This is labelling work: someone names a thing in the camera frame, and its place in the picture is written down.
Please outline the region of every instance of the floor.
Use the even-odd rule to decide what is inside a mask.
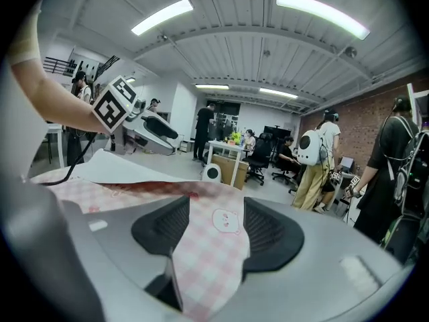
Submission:
[[[96,152],[97,149],[102,148],[105,144],[98,142],[92,148],[92,153]],[[84,157],[85,161],[89,161],[91,157],[91,148],[88,149],[88,154]],[[58,151],[56,144],[52,144],[52,155],[51,164],[48,160],[48,149],[47,145],[42,144],[37,156],[30,168],[29,177],[37,176],[41,173],[45,173],[49,170],[54,170],[60,167],[58,159]],[[170,156],[159,155],[159,154],[145,154],[143,152],[136,152],[131,155],[123,156],[128,161],[132,161],[136,164],[163,172],[171,176],[177,176],[179,178],[200,180],[202,174],[202,164],[200,162],[192,161],[192,152],[182,153],[178,152]],[[265,170],[265,184],[259,185],[259,182],[252,178],[245,183],[243,192],[248,197],[255,197],[260,199],[268,199],[270,201],[276,201],[284,204],[292,204],[294,196],[289,194],[288,191],[290,186],[286,185],[283,180],[272,180],[272,172],[278,172],[278,170],[269,168]]]

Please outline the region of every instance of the fluorescent light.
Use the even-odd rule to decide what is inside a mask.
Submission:
[[[298,98],[297,95],[293,95],[293,94],[289,94],[289,93],[284,93],[284,92],[280,92],[280,91],[273,91],[272,89],[259,89],[259,92],[262,92],[262,93],[272,93],[272,94],[277,94],[277,95],[283,95],[284,97],[288,97],[288,98],[291,98],[291,99]]]
[[[167,6],[161,11],[152,14],[150,17],[143,20],[140,24],[131,29],[137,36],[140,36],[143,32],[152,29],[158,24],[164,23],[177,15],[192,11],[194,7],[191,5],[189,0],[181,0],[173,5]]]
[[[360,40],[364,40],[369,35],[369,30],[359,22],[349,17],[347,14],[325,5],[316,0],[276,0],[278,6],[290,7],[299,9],[307,13],[311,13],[337,24],[339,27],[350,32]]]
[[[228,85],[195,85],[197,89],[229,89]]]

